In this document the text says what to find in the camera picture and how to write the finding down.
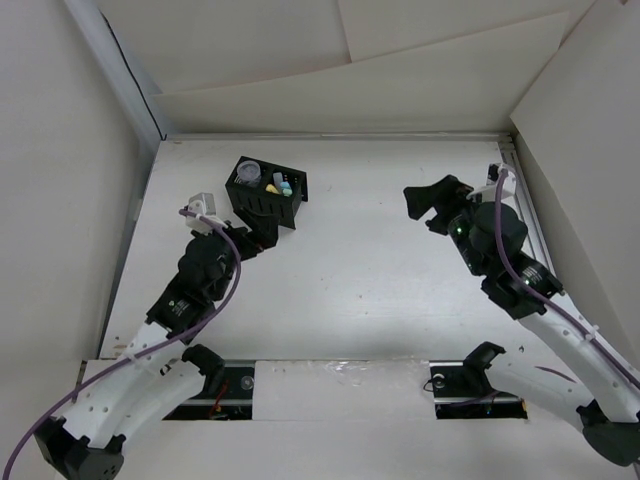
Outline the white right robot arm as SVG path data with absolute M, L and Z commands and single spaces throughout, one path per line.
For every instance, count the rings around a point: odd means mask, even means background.
M 448 175 L 403 195 L 408 215 L 435 215 L 427 228 L 448 236 L 488 299 L 547 345 L 570 375 L 529 365 L 485 341 L 469 353 L 458 379 L 473 393 L 505 392 L 543 408 L 580 432 L 609 462 L 639 460 L 639 373 L 581 318 L 561 282 L 523 252 L 526 224 L 503 201 L 515 180 L 500 168 L 480 189 Z

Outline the yellow highlighter pen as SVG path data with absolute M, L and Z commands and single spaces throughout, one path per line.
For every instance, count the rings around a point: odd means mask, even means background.
M 279 195 L 279 194 L 280 194 L 279 190 L 278 190 L 274 185 L 272 185 L 272 184 L 268 184 L 268 185 L 266 186 L 265 190 L 266 190 L 267 192 L 269 192 L 269 193 L 273 193 L 273 194 L 276 194 L 276 195 Z

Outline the clear jar of paper clips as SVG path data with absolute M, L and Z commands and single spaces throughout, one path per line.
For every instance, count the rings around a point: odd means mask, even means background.
M 255 160 L 241 160 L 236 167 L 236 175 L 239 184 L 256 187 L 262 178 L 261 166 Z

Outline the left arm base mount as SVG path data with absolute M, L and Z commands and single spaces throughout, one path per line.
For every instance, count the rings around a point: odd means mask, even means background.
M 213 380 L 205 380 L 203 390 L 184 401 L 164 417 L 164 421 L 246 421 L 253 416 L 255 361 L 230 361 L 213 390 Z

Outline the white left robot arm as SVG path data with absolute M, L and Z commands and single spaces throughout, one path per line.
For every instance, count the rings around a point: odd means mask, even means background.
M 244 224 L 234 227 L 195 205 L 180 213 L 193 238 L 118 362 L 35 427 L 45 461 L 66 479 L 115 478 L 154 424 L 185 400 L 222 387 L 224 360 L 196 338 L 235 293 L 242 261 L 277 244 L 278 219 L 241 208 Z

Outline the orange capped lead case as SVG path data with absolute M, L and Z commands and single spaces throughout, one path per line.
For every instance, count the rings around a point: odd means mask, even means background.
M 281 172 L 274 172 L 272 175 L 273 184 L 277 187 L 280 187 L 284 182 L 284 176 Z

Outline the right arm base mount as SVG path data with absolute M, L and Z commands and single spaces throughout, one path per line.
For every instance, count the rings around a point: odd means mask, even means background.
M 527 420 L 524 400 L 496 390 L 486 371 L 506 353 L 503 347 L 483 342 L 462 360 L 429 362 L 429 377 L 422 390 L 431 395 L 438 420 Z

